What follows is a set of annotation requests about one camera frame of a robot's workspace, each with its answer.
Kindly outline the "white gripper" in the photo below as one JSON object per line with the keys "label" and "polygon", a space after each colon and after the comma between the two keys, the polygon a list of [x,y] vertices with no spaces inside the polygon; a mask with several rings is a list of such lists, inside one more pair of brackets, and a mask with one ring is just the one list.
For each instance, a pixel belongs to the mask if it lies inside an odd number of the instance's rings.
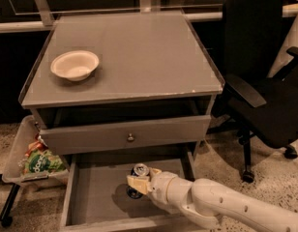
{"label": "white gripper", "polygon": [[128,185],[147,195],[150,200],[158,207],[171,207],[174,203],[171,201],[168,191],[170,190],[170,183],[178,178],[178,175],[171,172],[162,172],[161,169],[149,168],[149,176],[127,176]]}

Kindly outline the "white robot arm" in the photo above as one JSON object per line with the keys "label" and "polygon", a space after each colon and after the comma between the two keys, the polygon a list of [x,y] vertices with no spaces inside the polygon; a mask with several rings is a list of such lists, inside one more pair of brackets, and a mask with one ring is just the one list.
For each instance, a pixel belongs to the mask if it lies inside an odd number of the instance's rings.
{"label": "white robot arm", "polygon": [[189,181],[146,166],[143,175],[129,175],[127,183],[159,208],[178,210],[192,223],[219,227],[223,217],[238,220],[256,232],[298,232],[298,214],[257,200],[209,179]]}

